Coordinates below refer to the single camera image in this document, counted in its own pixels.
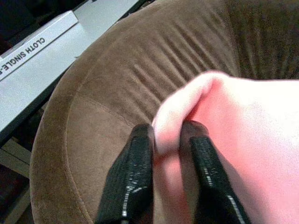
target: pink cloth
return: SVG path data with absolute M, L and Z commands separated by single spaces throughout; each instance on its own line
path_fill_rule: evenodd
M 254 81 L 210 71 L 168 97 L 153 120 L 154 182 L 168 222 L 190 223 L 178 148 L 182 122 L 191 119 L 208 128 L 237 171 L 226 169 L 252 223 L 298 223 L 298 95 L 298 80 Z

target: brown upholstery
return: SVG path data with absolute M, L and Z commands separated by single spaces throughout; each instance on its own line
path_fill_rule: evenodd
M 151 122 L 200 72 L 298 78 L 298 5 L 157 0 L 110 28 L 69 68 L 45 110 L 30 165 L 35 223 L 93 223 L 132 127 Z M 164 223 L 155 200 L 156 223 Z

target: pink fabric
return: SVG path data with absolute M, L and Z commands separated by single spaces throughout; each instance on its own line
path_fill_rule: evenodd
M 210 71 L 168 97 L 153 120 L 154 178 L 169 223 L 190 223 L 178 148 L 182 122 L 198 121 L 223 157 L 253 223 L 299 220 L 299 81 L 254 81 Z

